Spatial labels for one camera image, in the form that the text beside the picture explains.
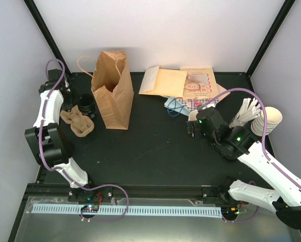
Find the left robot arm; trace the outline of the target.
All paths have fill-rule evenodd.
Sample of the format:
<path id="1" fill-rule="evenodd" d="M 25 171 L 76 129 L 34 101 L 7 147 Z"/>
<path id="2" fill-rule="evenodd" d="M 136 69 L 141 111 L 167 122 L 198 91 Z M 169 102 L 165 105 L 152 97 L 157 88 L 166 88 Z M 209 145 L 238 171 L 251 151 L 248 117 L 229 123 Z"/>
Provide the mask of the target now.
<path id="1" fill-rule="evenodd" d="M 47 71 L 47 82 L 40 86 L 41 104 L 37 120 L 25 130 L 25 138 L 36 162 L 49 171 L 57 171 L 85 201 L 97 196 L 97 188 L 88 183 L 88 174 L 73 158 L 74 147 L 59 126 L 60 113 L 71 111 L 80 100 L 71 81 L 61 70 Z"/>

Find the brown paper bag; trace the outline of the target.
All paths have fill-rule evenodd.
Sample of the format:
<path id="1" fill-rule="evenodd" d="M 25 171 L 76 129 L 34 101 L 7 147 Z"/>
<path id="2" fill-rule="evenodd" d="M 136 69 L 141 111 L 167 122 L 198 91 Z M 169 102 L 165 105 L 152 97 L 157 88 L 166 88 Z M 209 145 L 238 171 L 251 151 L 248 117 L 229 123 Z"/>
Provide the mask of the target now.
<path id="1" fill-rule="evenodd" d="M 90 74 L 91 91 L 107 129 L 127 130 L 130 122 L 134 91 L 127 55 L 124 51 L 102 51 Z"/>

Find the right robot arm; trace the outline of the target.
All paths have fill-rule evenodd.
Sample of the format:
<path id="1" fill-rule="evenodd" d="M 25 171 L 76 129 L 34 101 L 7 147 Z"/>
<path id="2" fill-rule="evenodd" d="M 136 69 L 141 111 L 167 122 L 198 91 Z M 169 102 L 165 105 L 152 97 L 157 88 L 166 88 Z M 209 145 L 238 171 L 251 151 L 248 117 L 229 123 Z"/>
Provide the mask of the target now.
<path id="1" fill-rule="evenodd" d="M 219 200 L 252 203 L 267 209 L 287 226 L 301 229 L 301 179 L 290 172 L 244 127 L 230 128 L 213 107 L 189 114 L 187 132 L 206 138 L 226 161 L 240 161 L 255 171 L 271 188 L 229 178 L 218 190 Z"/>

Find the black cup sleeve stack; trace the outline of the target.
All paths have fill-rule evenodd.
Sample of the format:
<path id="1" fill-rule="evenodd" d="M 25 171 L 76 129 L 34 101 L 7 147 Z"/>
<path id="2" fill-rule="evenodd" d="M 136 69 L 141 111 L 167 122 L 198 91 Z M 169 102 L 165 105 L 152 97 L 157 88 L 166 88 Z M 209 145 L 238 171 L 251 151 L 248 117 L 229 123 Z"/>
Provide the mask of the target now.
<path id="1" fill-rule="evenodd" d="M 78 103 L 78 109 L 83 115 L 94 119 L 96 116 L 94 97 L 88 93 L 82 94 Z"/>

